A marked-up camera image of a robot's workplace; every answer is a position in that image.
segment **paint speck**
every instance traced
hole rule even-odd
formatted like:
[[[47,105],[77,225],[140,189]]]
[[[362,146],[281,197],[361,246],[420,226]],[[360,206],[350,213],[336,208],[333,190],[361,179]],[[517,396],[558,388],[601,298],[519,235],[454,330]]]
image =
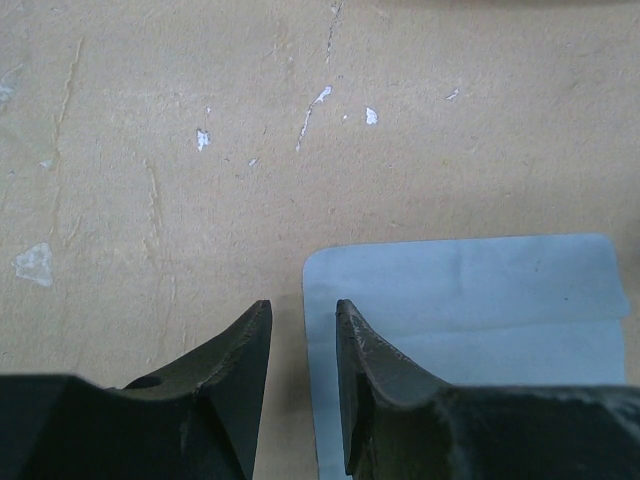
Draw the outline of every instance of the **paint speck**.
[[[378,114],[367,107],[367,125],[375,125],[378,123]]]
[[[302,124],[302,128],[300,129],[300,135],[298,135],[298,143],[296,145],[296,152],[300,151],[300,146],[302,144],[302,138],[307,133],[307,127],[309,126],[309,119],[311,118],[311,114],[313,113],[313,107],[315,107],[318,103],[324,103],[324,99],[327,98],[329,95],[331,95],[332,91],[333,91],[333,87],[331,87],[331,85],[327,85],[326,87],[324,87],[324,90],[322,91],[322,93],[320,93],[320,95],[318,95],[318,98],[316,98],[311,103],[311,105],[309,105],[309,108],[307,109],[307,115],[305,116],[304,123]]]
[[[40,243],[18,255],[13,263],[18,278],[25,278],[43,287],[53,285],[51,261],[53,253],[48,243]]]
[[[456,88],[453,92],[451,92],[451,95],[449,95],[448,97],[444,97],[444,99],[451,101],[454,98],[456,98],[459,94],[460,94],[460,90]]]
[[[211,145],[211,137],[209,132],[203,132],[200,129],[196,130],[196,140],[198,141],[198,151],[201,152],[204,147]]]

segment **beige tabletop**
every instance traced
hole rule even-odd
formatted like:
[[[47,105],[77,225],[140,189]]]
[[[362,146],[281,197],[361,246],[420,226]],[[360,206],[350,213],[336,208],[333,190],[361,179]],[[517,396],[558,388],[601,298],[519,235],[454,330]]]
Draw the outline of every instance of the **beige tabletop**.
[[[123,386],[271,299],[255,478],[314,479],[312,252],[603,232],[637,310],[640,5],[331,1],[0,0],[2,372]]]

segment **scratch mark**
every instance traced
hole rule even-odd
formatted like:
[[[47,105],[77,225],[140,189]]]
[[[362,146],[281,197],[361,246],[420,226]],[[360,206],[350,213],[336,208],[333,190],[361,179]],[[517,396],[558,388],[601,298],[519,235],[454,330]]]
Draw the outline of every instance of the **scratch mark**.
[[[55,114],[53,115],[53,153],[55,160],[54,172],[56,175],[56,195],[53,199],[53,207],[51,209],[51,230],[49,230],[49,237],[52,239],[58,238],[58,223],[60,221],[60,204],[62,203],[62,191],[64,189],[64,175],[63,175],[63,165],[62,165],[62,156],[60,155],[60,130],[62,127],[62,122],[67,116],[67,109],[69,107],[69,100],[71,98],[71,93],[73,92],[74,83],[76,80],[77,72],[78,72],[78,64],[80,63],[80,56],[82,54],[82,49],[84,47],[84,35],[80,37],[78,41],[78,46],[76,48],[76,55],[71,65],[69,66],[69,75],[67,76],[67,81],[65,83],[65,95],[62,100],[62,105],[60,106],[60,113],[56,118]]]
[[[64,100],[62,101],[62,107],[60,108],[60,115],[58,116],[58,130],[60,130],[60,125],[64,121],[67,115],[67,108],[69,106],[69,99],[71,98],[71,94],[73,93],[74,83],[76,81],[76,76],[78,74],[78,64],[80,63],[80,54],[82,53],[82,48],[84,47],[84,35],[80,37],[78,41],[78,46],[76,47],[76,56],[71,62],[69,66],[69,75],[67,76],[67,82],[64,86]]]
[[[164,358],[166,355],[165,344],[169,331],[169,322],[173,318],[173,313],[178,303],[178,280],[171,258],[171,251],[165,240],[162,195],[156,167],[147,159],[144,160],[143,164],[149,174],[151,183],[149,190],[149,198],[151,200],[149,220],[153,230],[152,239],[144,238],[143,243],[147,250],[147,256],[158,275],[155,294],[155,315],[157,324],[160,326],[155,357],[155,360],[157,360],[158,358]]]
[[[309,126],[309,119],[311,118],[311,114],[313,113],[313,107],[315,107],[318,103],[323,103],[324,99],[327,98],[329,95],[331,95],[331,91],[332,90],[333,90],[333,88],[331,87],[331,85],[328,85],[328,86],[324,87],[324,90],[322,91],[322,93],[320,95],[318,95],[318,98],[316,98],[309,105],[309,108],[307,109],[307,115],[305,116],[304,123],[302,124],[302,128],[300,129],[300,135],[298,135],[298,144],[296,145],[296,152],[300,151],[300,145],[302,144],[302,138],[307,133],[307,128]]]
[[[444,99],[451,101],[454,98],[456,98],[459,94],[460,94],[460,89],[456,88],[453,92],[451,92],[451,95],[444,97]]]
[[[78,218],[78,221],[76,222],[76,226],[73,227],[73,230],[71,230],[71,233],[69,234],[69,236],[66,238],[66,240],[62,242],[62,245],[64,246],[64,248],[69,248],[69,245],[71,245],[71,242],[73,241],[73,239],[76,238],[76,234],[78,233],[78,229],[80,228],[81,223],[82,223],[82,215]]]
[[[325,60],[326,63],[329,63],[329,57],[331,57],[331,47],[333,46],[333,33],[336,29],[336,27],[338,26],[338,22],[340,21],[340,16],[342,13],[342,7],[344,6],[344,0],[340,1],[340,4],[335,7],[331,7],[331,10],[333,10],[333,20],[331,21],[331,25],[329,25],[329,38],[327,40],[327,59]]]
[[[20,11],[20,6],[22,5],[22,2],[17,2],[15,5],[9,7],[7,9],[7,11],[4,13],[4,15],[2,15],[0,17],[0,20],[4,20],[5,18],[7,18],[9,15],[11,15],[14,11],[15,12],[19,12]]]
[[[160,198],[160,191],[158,190],[158,175],[156,174],[156,167],[148,160],[144,161],[144,168],[149,172],[151,179],[151,190],[149,191],[149,198],[151,199],[151,222],[153,224],[153,230],[158,241],[162,235],[163,217],[162,217],[162,204]]]

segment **dark metal tool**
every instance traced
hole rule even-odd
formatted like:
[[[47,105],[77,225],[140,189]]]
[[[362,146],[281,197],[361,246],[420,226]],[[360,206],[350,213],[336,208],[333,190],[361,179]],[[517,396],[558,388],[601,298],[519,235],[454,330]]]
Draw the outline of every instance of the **dark metal tool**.
[[[345,470],[374,479],[640,479],[640,389],[457,387],[337,307]]]
[[[0,478],[253,475],[271,305],[174,362],[102,390],[72,375],[0,377]]]

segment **light blue paper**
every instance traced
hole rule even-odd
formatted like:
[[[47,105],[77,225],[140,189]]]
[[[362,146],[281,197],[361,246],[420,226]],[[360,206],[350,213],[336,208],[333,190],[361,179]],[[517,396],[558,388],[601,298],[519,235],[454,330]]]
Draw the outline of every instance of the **light blue paper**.
[[[351,299],[416,363],[464,385],[623,384],[630,306],[597,234],[354,245],[303,275],[320,480],[344,475],[335,307]]]

